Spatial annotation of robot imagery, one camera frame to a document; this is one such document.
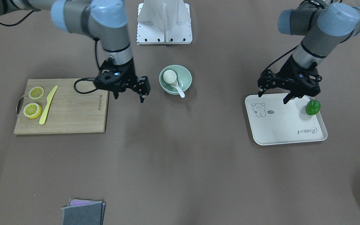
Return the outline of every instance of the bear illustration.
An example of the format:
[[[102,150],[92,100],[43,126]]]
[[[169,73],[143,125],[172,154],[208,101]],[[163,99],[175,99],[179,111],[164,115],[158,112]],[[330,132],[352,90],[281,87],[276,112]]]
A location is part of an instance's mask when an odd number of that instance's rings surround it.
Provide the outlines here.
[[[252,109],[254,110],[257,117],[265,117],[265,104],[264,103],[257,103],[257,104],[251,104]]]

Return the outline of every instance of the light green bowl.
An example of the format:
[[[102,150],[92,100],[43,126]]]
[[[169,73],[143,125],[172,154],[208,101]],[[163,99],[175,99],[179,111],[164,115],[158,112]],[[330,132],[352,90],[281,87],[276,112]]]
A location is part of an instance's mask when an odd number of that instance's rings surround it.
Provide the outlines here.
[[[163,80],[163,73],[166,70],[173,70],[177,74],[177,83],[179,84],[180,89],[185,92],[190,87],[192,82],[192,77],[190,71],[187,68],[179,66],[179,65],[171,65],[165,67],[159,74],[159,83],[163,90],[165,90],[169,94],[179,94],[176,88],[172,87],[170,84],[166,83]]]

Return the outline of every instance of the robotic arm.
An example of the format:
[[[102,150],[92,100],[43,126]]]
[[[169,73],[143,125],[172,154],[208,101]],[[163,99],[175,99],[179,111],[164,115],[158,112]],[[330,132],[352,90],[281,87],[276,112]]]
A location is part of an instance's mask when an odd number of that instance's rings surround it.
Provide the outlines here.
[[[149,95],[148,78],[138,78],[127,31],[123,0],[0,0],[0,15],[16,10],[51,10],[53,23],[61,30],[100,40],[106,60],[93,81],[96,89],[112,91],[115,99],[127,88]]]
[[[278,73],[265,69],[257,81],[258,96],[272,88],[283,88],[293,98],[311,97],[320,93],[322,77],[316,67],[337,46],[360,33],[360,7],[351,7],[333,0],[305,0],[298,8],[281,13],[278,21],[283,34],[304,35],[304,39]]]

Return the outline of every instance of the folded cloth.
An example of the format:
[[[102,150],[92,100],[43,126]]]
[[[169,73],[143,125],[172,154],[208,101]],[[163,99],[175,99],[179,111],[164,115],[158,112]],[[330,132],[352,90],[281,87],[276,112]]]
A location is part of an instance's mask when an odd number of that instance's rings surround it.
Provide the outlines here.
[[[73,199],[63,210],[62,225],[102,225],[105,203]]]

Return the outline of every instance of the lemon slice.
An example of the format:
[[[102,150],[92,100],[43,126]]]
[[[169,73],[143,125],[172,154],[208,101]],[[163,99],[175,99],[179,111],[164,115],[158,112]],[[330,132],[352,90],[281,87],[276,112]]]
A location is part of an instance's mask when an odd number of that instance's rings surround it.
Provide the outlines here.
[[[29,91],[29,97],[33,100],[37,100],[44,95],[43,87],[34,87]]]
[[[30,103],[23,109],[23,114],[29,119],[35,119],[43,112],[42,107],[37,103]]]

